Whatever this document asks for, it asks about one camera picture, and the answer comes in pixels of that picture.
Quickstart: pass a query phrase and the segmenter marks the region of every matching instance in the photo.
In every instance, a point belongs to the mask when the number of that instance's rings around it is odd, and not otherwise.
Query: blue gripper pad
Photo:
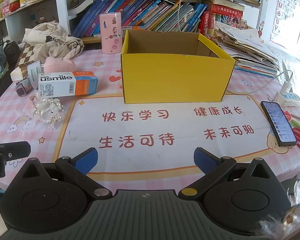
[[[71,164],[81,173],[87,175],[89,171],[92,170],[94,166],[96,166],[98,162],[98,151],[96,148],[89,148],[85,150],[83,153],[80,153],[73,159],[71,159]]]
[[[195,165],[197,165],[204,174],[208,174],[213,171],[221,163],[221,160],[218,157],[201,147],[198,147],[194,151],[193,159]]]

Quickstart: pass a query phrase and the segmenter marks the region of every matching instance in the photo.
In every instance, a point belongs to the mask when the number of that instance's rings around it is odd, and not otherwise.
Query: white power adapter
[[[289,81],[285,81],[280,92],[277,92],[274,101],[277,102],[280,106],[300,106],[300,97],[295,93],[290,93],[292,84]]]

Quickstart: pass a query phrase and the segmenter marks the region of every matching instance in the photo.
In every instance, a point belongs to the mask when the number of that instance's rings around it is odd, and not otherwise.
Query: green pen
[[[291,118],[289,123],[291,123],[294,127],[300,128],[300,123],[293,118]]]

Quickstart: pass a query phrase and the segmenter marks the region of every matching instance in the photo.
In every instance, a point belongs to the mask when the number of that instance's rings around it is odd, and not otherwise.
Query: white cable
[[[180,11],[180,6],[181,6],[181,0],[179,0],[179,8],[178,8],[178,27],[179,27],[179,31],[181,32],[181,29],[180,29],[180,23],[179,23],[179,11]]]
[[[273,80],[275,80],[277,77],[281,76],[283,73],[286,73],[286,72],[288,72],[288,71],[291,72],[291,77],[290,77],[290,79],[289,79],[289,80],[291,80],[292,75],[293,75],[293,71],[290,70],[290,69],[288,69],[288,70],[285,70],[285,71],[281,72],[279,75],[277,75],[276,77],[274,77],[272,80],[270,80],[267,84],[265,84],[263,87],[259,88],[258,90],[251,91],[251,92],[231,92],[231,91],[229,91],[228,89],[226,89],[226,91],[228,91],[228,92],[230,92],[230,93],[232,93],[232,94],[234,94],[234,95],[252,94],[252,93],[258,92],[258,91],[260,91],[261,89],[265,88],[267,85],[269,85],[269,84],[270,84]]]

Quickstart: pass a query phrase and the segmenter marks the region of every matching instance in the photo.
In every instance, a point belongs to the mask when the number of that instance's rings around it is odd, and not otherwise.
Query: open box
[[[199,33],[127,30],[124,102],[220,102],[235,60]]]

